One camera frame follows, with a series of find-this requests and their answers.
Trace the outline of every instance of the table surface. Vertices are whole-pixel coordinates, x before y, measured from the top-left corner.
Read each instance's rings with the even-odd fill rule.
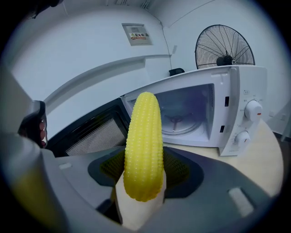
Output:
[[[250,178],[271,197],[280,192],[283,181],[282,153],[276,137],[263,120],[260,120],[249,147],[239,156],[219,156],[218,148],[170,143],[164,143],[164,146],[226,162]]]

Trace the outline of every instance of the fan grille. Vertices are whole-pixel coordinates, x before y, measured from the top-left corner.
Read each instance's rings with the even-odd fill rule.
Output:
[[[255,64],[251,48],[239,32],[224,25],[203,30],[195,50],[197,69],[217,66],[217,58],[226,55],[230,55],[238,65]]]

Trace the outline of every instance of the wall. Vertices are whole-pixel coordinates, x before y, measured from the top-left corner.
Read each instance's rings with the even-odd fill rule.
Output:
[[[264,13],[252,2],[237,0],[167,0],[151,12],[162,21],[173,68],[196,69],[195,45],[208,26],[234,28],[248,41],[256,65],[268,70],[267,106],[263,119],[277,133],[283,133],[291,115],[291,70],[288,48]]]
[[[160,22],[143,9],[60,5],[36,20],[20,26],[5,60],[28,95],[47,103],[48,138],[171,69]],[[153,45],[130,46],[122,23],[144,24]]]

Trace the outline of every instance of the yellow corn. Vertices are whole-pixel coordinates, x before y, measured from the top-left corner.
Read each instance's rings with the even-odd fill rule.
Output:
[[[125,148],[124,187],[137,201],[157,196],[163,184],[163,140],[158,100],[141,93],[134,105]]]

